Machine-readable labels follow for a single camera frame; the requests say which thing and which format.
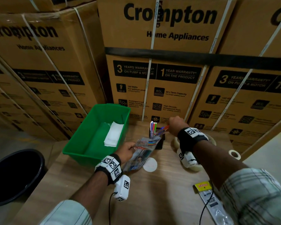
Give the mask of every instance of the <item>black cable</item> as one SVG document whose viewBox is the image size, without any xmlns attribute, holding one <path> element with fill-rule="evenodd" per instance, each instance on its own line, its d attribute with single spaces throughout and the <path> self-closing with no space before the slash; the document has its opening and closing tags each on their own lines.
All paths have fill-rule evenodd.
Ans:
<svg viewBox="0 0 281 225">
<path fill-rule="evenodd" d="M 108 217 L 109 217 L 109 225 L 110 225 L 110 201 L 111 201 L 111 197 L 114 195 L 114 194 L 117 194 L 118 192 L 113 192 L 111 195 L 110 195 L 110 198 L 109 198 L 109 204 L 108 204 Z"/>
<path fill-rule="evenodd" d="M 210 196 L 209 200 L 206 202 L 206 204 L 204 205 L 204 208 L 203 208 L 203 210 L 201 212 L 199 225 L 201 225 L 201 219 L 202 219 L 202 215 L 203 215 L 204 209 L 206 208 L 207 204 L 209 203 L 209 201 L 211 200 L 211 198 L 213 196 L 213 184 L 212 184 L 212 181 L 210 181 L 210 184 L 211 184 L 211 188 L 212 188 L 211 196 Z"/>
</svg>

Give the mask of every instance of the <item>table surface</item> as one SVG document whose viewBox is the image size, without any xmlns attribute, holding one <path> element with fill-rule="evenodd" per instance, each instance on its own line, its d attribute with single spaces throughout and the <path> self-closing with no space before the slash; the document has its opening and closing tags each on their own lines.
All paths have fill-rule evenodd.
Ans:
<svg viewBox="0 0 281 225">
<path fill-rule="evenodd" d="M 136 141 L 148 134 L 148 123 L 130 125 L 126 141 Z M 217 145 L 233 149 L 227 134 L 208 132 Z M 131 186 L 126 201 L 111 201 L 112 224 L 198 224 L 203 202 L 193 185 L 209 180 L 204 170 L 195 173 L 180 163 L 171 146 L 173 136 L 166 133 L 162 150 L 155 150 L 151 157 L 158 167 L 154 172 L 143 168 L 130 173 Z M 38 224 L 60 201 L 68 199 L 91 176 L 94 169 L 85 168 L 62 153 L 45 177 L 15 216 L 11 224 Z M 105 192 L 93 224 L 108 224 L 108 201 L 114 186 Z M 206 209 L 202 224 L 214 224 Z"/>
</svg>

